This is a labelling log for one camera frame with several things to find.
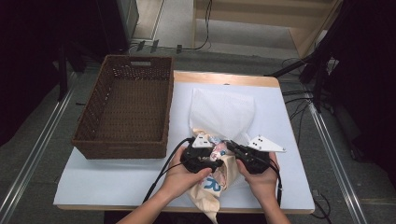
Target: metal strip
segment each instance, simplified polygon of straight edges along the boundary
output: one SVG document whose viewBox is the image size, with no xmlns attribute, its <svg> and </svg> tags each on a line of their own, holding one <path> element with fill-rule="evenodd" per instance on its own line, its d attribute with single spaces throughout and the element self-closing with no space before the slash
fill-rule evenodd
<svg viewBox="0 0 396 224">
<path fill-rule="evenodd" d="M 309 97 L 313 97 L 311 93 L 308 93 L 307 95 Z M 330 134 L 326 128 L 323 117 L 315 109 L 314 105 L 310 104 L 309 108 L 315 124 L 317 125 L 320 138 L 323 142 L 323 145 L 330 160 L 330 164 L 332 165 L 335 177 L 337 178 L 338 184 L 340 185 L 341 191 L 343 192 L 344 199 L 346 200 L 346 205 L 349 208 L 349 212 L 352 215 L 354 223 L 367 223 L 366 217 L 363 213 L 363 210 L 361 209 L 359 198 L 356 195 L 351 182 L 349 181 L 347 172 L 344 169 L 340 158 L 338 157 L 338 153 L 335 149 L 334 144 L 332 143 L 332 138 L 330 137 Z"/>
<path fill-rule="evenodd" d="M 76 73 L 72 73 L 68 83 L 70 83 L 70 89 L 64 96 L 64 99 L 61 102 L 58 102 L 55 106 L 52 114 L 47 121 L 46 126 L 38 137 L 35 145 L 27 158 L 25 164 L 21 168 L 20 173 L 15 179 L 14 183 L 11 185 L 11 188 L 8 190 L 7 196 L 3 201 L 3 204 L 0 208 L 0 224 L 6 224 L 11 219 L 11 216 L 18 205 L 18 202 L 26 189 L 29 181 L 37 167 L 38 163 L 41 160 L 42 155 L 47 147 L 47 144 L 58 125 L 62 114 L 70 100 L 70 96 L 72 95 L 74 88 L 76 86 L 76 82 L 78 80 L 78 76 Z"/>
</svg>

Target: gray floor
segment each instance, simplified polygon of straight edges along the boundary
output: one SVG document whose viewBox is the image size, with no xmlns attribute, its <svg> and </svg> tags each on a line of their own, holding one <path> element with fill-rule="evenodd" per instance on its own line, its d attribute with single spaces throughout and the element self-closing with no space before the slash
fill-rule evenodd
<svg viewBox="0 0 396 224">
<path fill-rule="evenodd" d="M 176 44 L 188 46 L 191 43 L 191 34 L 182 32 L 189 30 L 189 20 L 181 19 L 182 15 L 191 15 L 189 14 L 190 9 L 175 8 L 176 3 L 180 7 L 185 8 L 188 8 L 187 4 L 190 4 L 190 2 L 185 3 L 185 1 L 183 3 L 176 0 L 165 1 L 162 19 L 156 32 L 156 37 L 160 39 L 160 46 L 174 47 Z M 172 15 L 175 15 L 173 10 L 179 12 L 177 19 L 172 17 Z M 216 22 L 215 25 L 221 27 L 219 22 Z M 238 30 L 238 27 L 240 25 L 236 24 L 233 29 Z M 257 42 L 249 40 L 248 48 L 244 46 L 247 41 L 244 36 L 222 35 L 214 32 L 213 36 L 210 37 L 212 43 L 210 49 L 200 51 L 184 50 L 182 53 L 176 54 L 175 49 L 157 49 L 155 53 L 149 53 L 150 48 L 145 47 L 142 51 L 136 51 L 136 48 L 133 48 L 130 53 L 133 55 L 173 56 L 176 60 L 175 68 L 177 70 L 266 75 L 279 70 L 285 59 L 295 58 L 297 53 L 290 43 L 290 37 L 284 28 L 263 28 L 271 32 L 267 32 L 267 35 L 261 34 L 257 36 L 267 41 L 261 42 L 259 38 L 257 38 Z M 258 46 L 254 47 L 257 51 L 252 51 L 251 46 L 254 45 Z M 99 66 L 97 63 L 89 63 L 87 71 L 84 74 L 78 74 L 76 88 L 71 95 L 70 101 L 49 139 L 42 159 L 22 194 L 9 223 L 103 222 L 103 212 L 101 211 L 64 211 L 52 205 L 57 181 L 62 175 L 63 168 L 72 150 L 72 145 L 70 144 L 71 136 L 83 108 L 83 106 L 76 105 L 76 103 L 85 103 L 87 101 Z M 279 82 L 282 91 L 303 89 L 296 75 L 287 74 L 281 77 Z M 28 120 L 23 123 L 14 138 L 0 147 L 1 201 L 7 196 L 8 188 L 17 178 L 56 106 L 57 94 L 58 89 L 55 88 L 30 115 Z M 297 97 L 302 97 L 302 95 L 285 96 L 285 101 Z M 290 114 L 294 112 L 299 103 L 287 104 Z M 322 109 L 321 116 L 324 118 L 327 130 L 332 137 L 336 152 L 346 170 L 351 186 L 359 197 L 367 223 L 395 223 L 396 192 L 389 183 L 387 175 L 375 164 L 353 161 L 349 155 L 347 140 L 336 118 L 325 109 Z M 299 130 L 300 119 L 302 119 L 301 130 Z M 299 149 L 310 188 L 319 190 L 329 200 L 332 208 L 330 215 L 332 223 L 354 223 L 345 195 L 334 174 L 334 169 L 312 114 L 309 110 L 306 110 L 304 116 L 302 118 L 301 116 L 296 116 L 291 121 L 291 125 L 296 133 L 296 138 L 298 138 L 298 135 L 301 136 Z M 322 199 L 318 199 L 318 201 L 325 209 L 327 208 L 326 203 Z M 317 219 L 309 215 L 288 215 L 288 217 L 292 223 L 327 223 L 325 219 Z"/>
</svg>

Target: person's left hand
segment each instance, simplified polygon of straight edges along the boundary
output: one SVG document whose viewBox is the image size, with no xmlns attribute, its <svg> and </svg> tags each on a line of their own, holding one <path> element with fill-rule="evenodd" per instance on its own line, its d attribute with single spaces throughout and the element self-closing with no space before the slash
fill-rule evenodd
<svg viewBox="0 0 396 224">
<path fill-rule="evenodd" d="M 175 199 L 182 195 L 194 184 L 207 177 L 212 171 L 211 168 L 205 168 L 197 174 L 189 172 L 183 164 L 180 164 L 180 156 L 185 149 L 185 147 L 180 147 L 177 150 L 177 153 L 171 160 L 169 167 L 172 167 L 174 165 L 177 166 L 173 167 L 166 173 L 165 180 L 163 181 L 163 185 L 160 188 L 160 191 L 163 191 L 172 199 Z"/>
</svg>

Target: person's right hand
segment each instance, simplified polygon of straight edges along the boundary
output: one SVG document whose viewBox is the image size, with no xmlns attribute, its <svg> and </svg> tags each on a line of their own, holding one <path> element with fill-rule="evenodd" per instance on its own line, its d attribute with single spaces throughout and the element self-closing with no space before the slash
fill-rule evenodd
<svg viewBox="0 0 396 224">
<path fill-rule="evenodd" d="M 276 154 L 270 152 L 270 159 L 274 161 L 275 164 L 271 162 L 272 165 L 279 168 L 276 160 Z M 251 175 L 244 163 L 240 160 L 236 160 L 238 165 L 239 173 L 245 177 L 245 180 L 250 185 L 250 189 L 253 195 L 259 200 L 259 202 L 266 202 L 268 200 L 276 200 L 276 181 L 277 174 L 271 168 L 266 169 L 262 174 Z"/>
</svg>

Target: table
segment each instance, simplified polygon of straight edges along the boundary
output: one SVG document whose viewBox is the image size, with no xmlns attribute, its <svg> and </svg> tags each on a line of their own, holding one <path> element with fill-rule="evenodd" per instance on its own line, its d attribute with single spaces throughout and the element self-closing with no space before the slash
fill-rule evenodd
<svg viewBox="0 0 396 224">
<path fill-rule="evenodd" d="M 194 0 L 193 46 L 196 20 L 205 19 L 208 2 Z M 332 25 L 341 3 L 342 0 L 213 0 L 210 20 L 289 27 L 299 56 L 304 58 L 321 32 Z"/>
<path fill-rule="evenodd" d="M 277 154 L 284 188 L 281 208 L 288 214 L 312 213 L 315 206 L 277 80 L 273 77 L 175 71 L 167 155 L 181 140 L 191 137 L 188 120 L 193 88 L 254 96 L 256 116 L 247 133 L 251 137 L 261 134 L 287 150 Z M 86 160 L 74 148 L 53 203 L 61 209 L 134 209 L 142 203 L 165 161 Z M 219 211 L 223 213 L 262 212 L 242 176 L 221 193 L 219 202 Z M 199 212 L 187 194 L 170 202 L 163 211 Z"/>
</svg>

